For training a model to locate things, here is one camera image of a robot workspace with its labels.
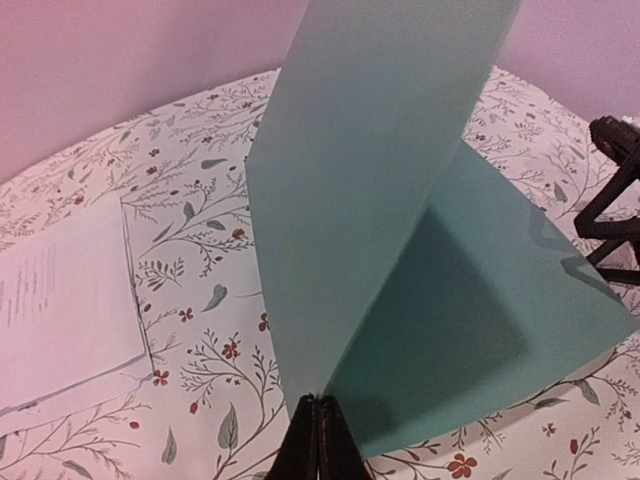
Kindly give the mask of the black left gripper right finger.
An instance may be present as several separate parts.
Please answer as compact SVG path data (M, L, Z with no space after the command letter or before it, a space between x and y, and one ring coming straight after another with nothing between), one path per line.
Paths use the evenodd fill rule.
M366 480L368 472L336 398L326 396L316 407L317 478Z

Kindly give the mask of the white printed paper sheet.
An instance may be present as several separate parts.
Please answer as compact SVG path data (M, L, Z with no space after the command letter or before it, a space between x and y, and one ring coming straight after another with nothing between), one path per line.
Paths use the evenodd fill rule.
M96 406L151 373L117 195L2 253L2 429Z

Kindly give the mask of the teal plastic folder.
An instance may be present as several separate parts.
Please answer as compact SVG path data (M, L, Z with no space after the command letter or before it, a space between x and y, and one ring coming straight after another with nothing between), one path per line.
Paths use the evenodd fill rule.
M366 457L515 404L636 322L463 129L515 1L312 1L246 162L284 395Z

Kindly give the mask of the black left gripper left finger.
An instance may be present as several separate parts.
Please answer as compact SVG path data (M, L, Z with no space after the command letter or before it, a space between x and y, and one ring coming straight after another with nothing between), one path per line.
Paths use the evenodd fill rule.
M267 480L316 478L316 397L302 396L291 418Z

